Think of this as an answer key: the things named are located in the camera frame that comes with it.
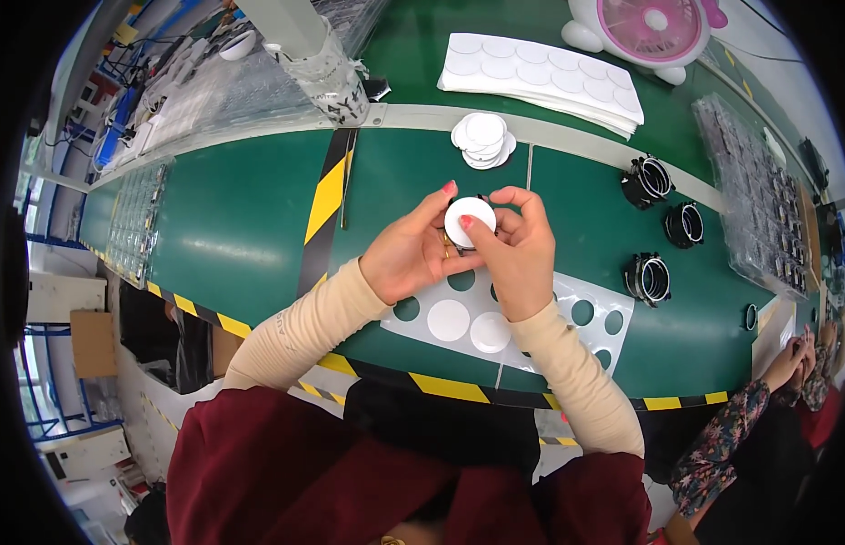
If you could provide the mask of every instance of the pink fan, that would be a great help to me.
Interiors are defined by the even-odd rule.
[[[568,0],[573,21],[562,28],[568,45],[653,68],[670,84],[686,80],[695,60],[728,18],[716,0]]]

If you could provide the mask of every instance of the stack of white paper sheets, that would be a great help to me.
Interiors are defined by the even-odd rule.
[[[575,51],[485,34],[450,34],[443,91],[513,97],[602,125],[628,139],[643,125],[629,73]]]

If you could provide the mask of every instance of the black metal ring component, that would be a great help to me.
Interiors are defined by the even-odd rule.
[[[758,308],[755,304],[751,304],[747,307],[746,315],[744,316],[744,327],[746,327],[748,332],[751,332],[756,328],[756,323],[758,323]]]
[[[679,206],[670,207],[663,224],[668,241],[678,248],[704,244],[704,221],[695,202],[681,202]]]
[[[622,271],[626,289],[632,297],[655,309],[671,298],[671,275],[659,254],[635,254]]]
[[[621,186],[622,194],[640,210],[665,201],[665,195],[674,189],[665,166],[650,154],[632,159],[632,168],[622,173]]]

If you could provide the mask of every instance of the green workbench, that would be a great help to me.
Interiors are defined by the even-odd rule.
[[[570,18],[559,0],[493,4],[470,0],[395,0],[365,49],[374,75],[388,78],[389,103],[438,104],[490,110],[567,125],[625,142],[608,130],[567,114],[515,99],[444,93],[435,87],[450,32],[470,31],[563,45]],[[646,121],[628,145],[650,152],[713,182],[690,104],[719,93],[751,124],[762,120],[726,84],[697,64],[687,81],[671,87],[631,64]],[[329,130],[274,134],[207,147],[177,156],[166,183],[150,257],[150,281],[171,297],[254,327],[296,299],[308,216],[321,177]],[[329,274],[363,253],[387,224],[431,191],[455,179],[461,195],[525,185],[527,145],[520,143],[502,168],[476,171],[450,144],[446,132],[368,128],[359,133],[347,203],[348,229],[337,228]],[[797,173],[797,165],[790,165]],[[630,398],[702,396],[730,391],[749,378],[751,343],[745,332],[747,304],[764,306],[773,295],[736,275],[727,264],[718,214],[701,207],[703,246],[679,250],[664,237],[659,205],[640,212],[619,188],[616,168],[536,147],[532,190],[543,198],[556,235],[556,269],[624,292],[621,268],[632,254],[658,251],[672,274],[673,298],[659,309],[635,305],[613,375]],[[578,187],[584,187],[579,198]],[[103,251],[116,184],[89,195],[81,239]],[[686,200],[672,194],[669,202]],[[498,365],[386,332],[377,322],[342,343],[336,352],[391,372],[406,372],[494,387]],[[504,367],[499,388],[547,391],[543,377]]]

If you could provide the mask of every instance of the white bowl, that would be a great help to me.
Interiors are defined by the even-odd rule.
[[[232,41],[219,50],[219,55],[225,60],[238,60],[246,57],[247,53],[254,49],[256,44],[256,31],[248,30],[245,33],[232,38]]]

